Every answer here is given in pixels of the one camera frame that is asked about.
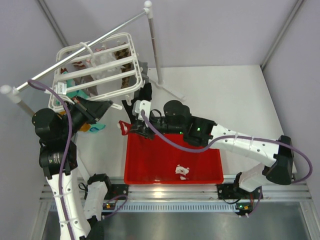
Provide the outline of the black sock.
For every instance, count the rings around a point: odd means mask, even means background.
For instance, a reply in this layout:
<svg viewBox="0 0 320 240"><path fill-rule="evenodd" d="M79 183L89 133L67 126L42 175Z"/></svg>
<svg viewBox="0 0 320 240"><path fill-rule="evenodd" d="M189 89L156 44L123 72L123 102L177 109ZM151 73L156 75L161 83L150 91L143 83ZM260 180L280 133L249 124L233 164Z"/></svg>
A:
<svg viewBox="0 0 320 240"><path fill-rule="evenodd" d="M133 125L136 122L136 117L133 115L133 106L128 105L126 100L122 100L121 103L122 103L122 105L128 115L130 123Z"/></svg>
<svg viewBox="0 0 320 240"><path fill-rule="evenodd" d="M152 101L152 84L150 82L145 83L142 88L138 90L137 96L135 99L139 101L146 100L148 102Z"/></svg>

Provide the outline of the white plastic sock hanger frame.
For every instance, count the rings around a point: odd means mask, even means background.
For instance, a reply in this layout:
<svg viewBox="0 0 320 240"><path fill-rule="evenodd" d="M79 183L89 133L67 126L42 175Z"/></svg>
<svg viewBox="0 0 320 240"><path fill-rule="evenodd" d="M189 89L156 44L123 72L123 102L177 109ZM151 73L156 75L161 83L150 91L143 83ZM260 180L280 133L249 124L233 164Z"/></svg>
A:
<svg viewBox="0 0 320 240"><path fill-rule="evenodd" d="M120 98L130 102L146 80L132 36L116 33L94 47L88 42L62 48L56 61L84 48L75 59L54 71L52 89L71 102L74 96L90 101Z"/></svg>

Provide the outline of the grey sock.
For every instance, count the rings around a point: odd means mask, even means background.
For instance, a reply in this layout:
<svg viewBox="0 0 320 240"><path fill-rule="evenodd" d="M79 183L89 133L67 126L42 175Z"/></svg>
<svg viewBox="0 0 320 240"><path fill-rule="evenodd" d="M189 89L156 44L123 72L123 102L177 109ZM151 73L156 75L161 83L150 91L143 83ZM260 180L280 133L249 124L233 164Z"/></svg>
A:
<svg viewBox="0 0 320 240"><path fill-rule="evenodd" d="M143 62L143 61L138 61L139 63L139 67L141 68L141 76L142 79L144 80L144 82L147 84L150 82L150 78L148 76L148 63L147 62Z"/></svg>

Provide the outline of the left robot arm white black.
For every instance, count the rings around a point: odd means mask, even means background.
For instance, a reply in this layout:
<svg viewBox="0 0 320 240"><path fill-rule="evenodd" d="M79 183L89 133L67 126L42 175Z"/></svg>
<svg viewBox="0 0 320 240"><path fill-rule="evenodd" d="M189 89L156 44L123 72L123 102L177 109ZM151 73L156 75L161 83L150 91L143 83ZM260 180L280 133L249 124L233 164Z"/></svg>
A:
<svg viewBox="0 0 320 240"><path fill-rule="evenodd" d="M72 137L85 124L95 124L112 106L111 100L91 101L76 96L66 103L61 115L50 108L38 110L32 117L39 137L39 165L51 188L59 217L60 239L102 240L104 199L113 194L105 173L87 179L87 194L82 203L78 184L77 146Z"/></svg>

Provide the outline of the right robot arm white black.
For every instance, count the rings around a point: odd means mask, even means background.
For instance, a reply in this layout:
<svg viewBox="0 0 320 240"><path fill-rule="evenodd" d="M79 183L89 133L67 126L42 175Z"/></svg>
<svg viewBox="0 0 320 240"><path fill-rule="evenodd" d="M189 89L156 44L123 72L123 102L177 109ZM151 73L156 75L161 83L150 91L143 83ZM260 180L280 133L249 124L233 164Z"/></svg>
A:
<svg viewBox="0 0 320 240"><path fill-rule="evenodd" d="M238 198L246 198L268 184L288 186L292 183L294 155L288 136L281 135L274 140L241 135L213 120L192 115L190 108L178 100L168 101L158 116L152 113L148 100L125 104L124 109L132 124L131 133L147 139L158 136L184 152L218 149L257 161L257 166L236 175L232 191Z"/></svg>

